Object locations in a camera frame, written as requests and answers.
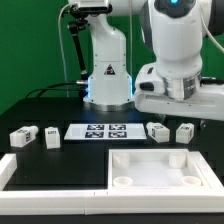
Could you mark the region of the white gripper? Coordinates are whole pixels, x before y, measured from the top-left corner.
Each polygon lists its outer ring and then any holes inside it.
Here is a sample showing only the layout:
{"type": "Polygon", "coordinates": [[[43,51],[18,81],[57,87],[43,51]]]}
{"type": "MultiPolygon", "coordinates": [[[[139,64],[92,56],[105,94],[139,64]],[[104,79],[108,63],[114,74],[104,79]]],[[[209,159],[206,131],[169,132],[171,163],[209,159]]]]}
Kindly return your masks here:
{"type": "Polygon", "coordinates": [[[156,64],[144,65],[135,80],[138,111],[224,121],[224,84],[196,74],[188,78],[162,77],[156,64]]]}

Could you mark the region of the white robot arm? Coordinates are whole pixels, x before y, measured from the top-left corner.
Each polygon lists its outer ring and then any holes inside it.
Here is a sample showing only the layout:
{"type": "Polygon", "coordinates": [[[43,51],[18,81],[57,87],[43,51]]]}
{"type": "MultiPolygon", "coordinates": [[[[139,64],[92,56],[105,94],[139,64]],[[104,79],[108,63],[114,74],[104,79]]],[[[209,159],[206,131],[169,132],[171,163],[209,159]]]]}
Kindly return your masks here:
{"type": "Polygon", "coordinates": [[[132,103],[144,113],[224,120],[224,84],[202,76],[203,39],[224,33],[224,0],[68,0],[70,14],[89,26],[93,72],[87,107],[116,110],[132,103]],[[155,60],[137,76],[127,74],[139,57],[135,46],[108,24],[109,16],[139,17],[143,43],[155,60]]]}

